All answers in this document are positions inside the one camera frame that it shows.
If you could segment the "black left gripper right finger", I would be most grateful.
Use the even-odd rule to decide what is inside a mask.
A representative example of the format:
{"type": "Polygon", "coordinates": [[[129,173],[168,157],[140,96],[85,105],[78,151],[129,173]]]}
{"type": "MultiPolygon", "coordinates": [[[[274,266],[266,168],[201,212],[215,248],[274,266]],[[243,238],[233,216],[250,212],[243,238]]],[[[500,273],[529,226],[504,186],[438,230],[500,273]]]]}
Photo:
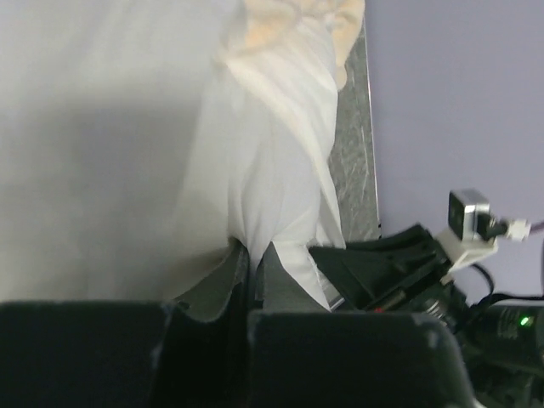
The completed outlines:
{"type": "Polygon", "coordinates": [[[455,338],[424,313],[320,312],[282,295],[275,249],[260,265],[263,309],[250,314],[251,407],[472,407],[455,338]]]}

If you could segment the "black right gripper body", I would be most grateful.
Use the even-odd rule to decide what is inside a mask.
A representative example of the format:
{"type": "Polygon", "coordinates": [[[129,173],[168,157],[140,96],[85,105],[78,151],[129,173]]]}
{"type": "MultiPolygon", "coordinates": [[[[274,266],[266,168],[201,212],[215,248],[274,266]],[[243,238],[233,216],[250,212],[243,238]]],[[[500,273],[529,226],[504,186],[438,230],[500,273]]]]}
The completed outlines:
{"type": "Polygon", "coordinates": [[[312,246],[309,253],[339,292],[334,310],[410,311],[459,321],[459,293],[445,278],[451,261],[420,224],[390,237],[349,242],[344,249],[312,246]]]}

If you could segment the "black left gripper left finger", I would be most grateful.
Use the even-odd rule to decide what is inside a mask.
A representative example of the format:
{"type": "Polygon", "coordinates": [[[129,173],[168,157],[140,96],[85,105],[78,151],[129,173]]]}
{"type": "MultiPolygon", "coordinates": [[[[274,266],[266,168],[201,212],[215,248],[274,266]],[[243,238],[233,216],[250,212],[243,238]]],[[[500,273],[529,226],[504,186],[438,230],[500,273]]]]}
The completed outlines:
{"type": "Polygon", "coordinates": [[[235,243],[184,295],[159,302],[6,302],[4,407],[193,407],[243,369],[248,255],[235,243]]]}

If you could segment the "white pillow with cream ruffle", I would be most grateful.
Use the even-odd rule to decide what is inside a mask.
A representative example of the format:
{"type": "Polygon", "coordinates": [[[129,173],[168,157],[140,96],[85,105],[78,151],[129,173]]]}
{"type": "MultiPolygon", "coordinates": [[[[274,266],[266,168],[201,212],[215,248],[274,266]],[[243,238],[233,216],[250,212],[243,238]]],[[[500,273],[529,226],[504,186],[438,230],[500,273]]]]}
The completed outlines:
{"type": "Polygon", "coordinates": [[[232,241],[345,245],[328,167],[362,1],[4,1],[1,298],[171,299],[232,241]]]}

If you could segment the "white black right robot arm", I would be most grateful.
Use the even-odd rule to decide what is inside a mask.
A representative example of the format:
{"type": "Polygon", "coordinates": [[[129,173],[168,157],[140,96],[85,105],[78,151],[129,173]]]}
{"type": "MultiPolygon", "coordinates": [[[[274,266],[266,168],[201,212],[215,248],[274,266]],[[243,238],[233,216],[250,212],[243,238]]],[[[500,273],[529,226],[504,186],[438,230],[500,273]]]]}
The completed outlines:
{"type": "Polygon", "coordinates": [[[495,241],[432,235],[420,224],[390,237],[313,246],[320,272],[339,293],[335,307],[433,316],[455,336],[479,403],[543,405],[543,298],[496,290],[480,264],[495,241]]]}

